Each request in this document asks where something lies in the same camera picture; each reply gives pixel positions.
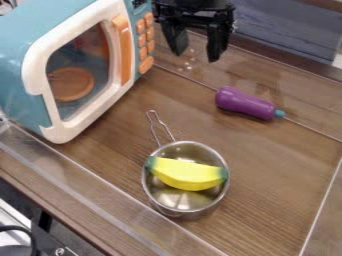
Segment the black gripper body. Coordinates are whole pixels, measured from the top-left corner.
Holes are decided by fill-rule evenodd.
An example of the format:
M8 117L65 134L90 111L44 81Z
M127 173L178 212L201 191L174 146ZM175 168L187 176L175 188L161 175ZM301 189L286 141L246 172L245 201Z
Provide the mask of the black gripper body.
M229 0L153 0L155 21L177 19L189 28L201 29L207 34L207 27L219 25L230 40L234 31L236 6Z

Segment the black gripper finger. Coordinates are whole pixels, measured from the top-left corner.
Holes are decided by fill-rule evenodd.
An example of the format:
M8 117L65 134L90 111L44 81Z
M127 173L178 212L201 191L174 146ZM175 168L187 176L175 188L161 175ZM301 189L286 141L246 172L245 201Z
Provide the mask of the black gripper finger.
M171 52L181 56L189 47L186 25L177 19L162 19L161 26Z
M225 29L213 24L207 27L207 57L210 62L219 60L222 53L226 51L229 45L229 35Z

